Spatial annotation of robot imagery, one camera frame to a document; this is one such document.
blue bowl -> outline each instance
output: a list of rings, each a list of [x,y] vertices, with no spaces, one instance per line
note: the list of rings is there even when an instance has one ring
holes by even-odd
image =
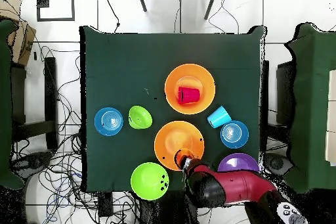
[[[220,131],[220,139],[228,148],[240,148],[249,139],[249,130],[239,121],[231,121],[223,125]]]
[[[94,117],[96,130],[105,136],[116,135],[123,127],[123,116],[112,107],[100,109]]]

red cup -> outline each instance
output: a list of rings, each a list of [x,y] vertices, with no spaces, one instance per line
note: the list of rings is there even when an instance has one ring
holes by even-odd
[[[189,103],[200,100],[200,90],[193,88],[178,87],[178,103]]]

lime green bowl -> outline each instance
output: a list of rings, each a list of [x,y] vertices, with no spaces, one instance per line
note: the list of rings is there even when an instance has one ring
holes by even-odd
[[[129,125],[134,129],[146,129],[152,125],[153,119],[145,108],[134,105],[129,110]]]
[[[139,165],[131,176],[132,190],[144,200],[151,201],[162,197],[168,186],[167,171],[161,165],[153,162]]]
[[[141,127],[139,127],[134,121],[132,121],[130,117],[129,117],[129,125],[134,129],[141,129]]]

orange bowl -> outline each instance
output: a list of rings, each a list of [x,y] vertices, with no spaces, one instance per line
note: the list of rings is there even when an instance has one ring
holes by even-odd
[[[166,168],[180,171],[175,163],[175,154],[180,149],[188,149],[194,158],[201,159],[204,153],[203,136],[191,123],[184,121],[167,123],[155,137],[155,155]]]
[[[179,104],[179,87],[199,89],[199,101]],[[203,66],[182,64],[168,75],[165,81],[165,96],[169,105],[177,112],[186,115],[197,114],[213,102],[215,81]]]

dark green tablecloth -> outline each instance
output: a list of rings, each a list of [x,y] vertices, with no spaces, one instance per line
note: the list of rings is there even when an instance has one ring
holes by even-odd
[[[296,61],[295,117],[290,130],[295,167],[285,180],[297,192],[336,189],[336,167],[325,160],[329,71],[336,69],[336,33],[299,26],[289,43]]]
[[[131,190],[133,170],[143,162],[158,163],[154,138],[163,125],[174,120],[190,122],[201,131],[205,139],[203,159],[215,168],[233,152],[258,158],[263,27],[245,35],[102,34],[89,27],[80,32],[81,56],[85,57],[81,67],[86,69],[86,93],[82,91],[82,108],[86,110],[82,113],[87,115],[87,191]],[[164,94],[168,74],[185,63],[207,68],[216,84],[210,107],[191,116],[174,111]],[[133,105],[150,111],[153,124],[149,129],[129,126],[128,113]],[[238,150],[226,148],[220,139],[221,128],[213,129],[207,123],[208,115],[220,105],[249,129],[247,144]],[[124,119],[122,130],[113,137],[99,134],[94,125],[97,111],[107,106],[118,109]],[[181,189],[182,173],[167,171],[169,189]]]

